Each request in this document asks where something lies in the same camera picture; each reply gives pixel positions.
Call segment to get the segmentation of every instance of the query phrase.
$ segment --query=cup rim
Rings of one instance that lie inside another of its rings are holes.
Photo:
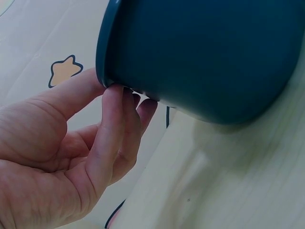
[[[95,69],[99,82],[106,88],[114,82],[107,78],[105,74],[105,61],[108,49],[108,42],[112,32],[113,23],[119,11],[122,0],[110,0],[106,8],[100,34],[96,47]]]

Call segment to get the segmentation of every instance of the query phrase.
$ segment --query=light wooden surface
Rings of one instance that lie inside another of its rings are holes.
[[[304,229],[305,52],[249,125],[177,113],[111,229]]]

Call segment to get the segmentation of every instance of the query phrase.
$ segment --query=dark blue line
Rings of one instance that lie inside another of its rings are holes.
[[[166,107],[166,128],[170,125],[170,107]]]
[[[109,225],[111,219],[112,219],[113,216],[118,212],[118,210],[120,210],[120,208],[123,206],[124,202],[125,202],[125,200],[124,200],[124,201],[116,208],[116,210],[114,210],[114,212],[111,214],[111,216],[109,217],[109,219],[108,219],[107,222],[106,222],[105,229],[108,228],[108,225]]]

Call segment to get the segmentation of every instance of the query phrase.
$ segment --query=cup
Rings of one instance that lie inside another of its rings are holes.
[[[304,2],[110,0],[98,38],[98,79],[204,121],[249,121],[294,72]]]

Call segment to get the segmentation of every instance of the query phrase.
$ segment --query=skin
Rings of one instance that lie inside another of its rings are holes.
[[[102,97],[102,121],[67,132],[67,121]],[[52,229],[86,216],[135,165],[156,108],[95,69],[0,108],[0,228]]]

